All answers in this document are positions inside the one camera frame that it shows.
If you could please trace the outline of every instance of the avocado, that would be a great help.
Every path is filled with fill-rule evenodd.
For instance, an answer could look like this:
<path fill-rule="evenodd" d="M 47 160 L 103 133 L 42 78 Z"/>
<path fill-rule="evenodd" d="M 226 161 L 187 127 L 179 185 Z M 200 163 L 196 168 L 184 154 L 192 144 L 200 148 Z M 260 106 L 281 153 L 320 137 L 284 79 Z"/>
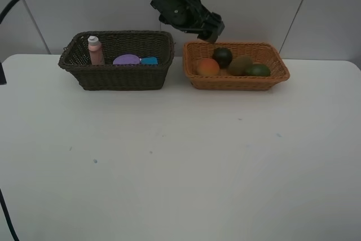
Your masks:
<path fill-rule="evenodd" d="M 252 63 L 252 58 L 250 56 L 239 56 L 228 66 L 228 73 L 232 76 L 241 76 Z"/>
<path fill-rule="evenodd" d="M 244 71 L 245 76 L 270 76 L 271 70 L 264 64 L 253 64 Z"/>
<path fill-rule="evenodd" d="M 218 62 L 221 69 L 227 68 L 232 62 L 233 55 L 231 50 L 225 47 L 216 48 L 213 52 L 212 59 Z"/>

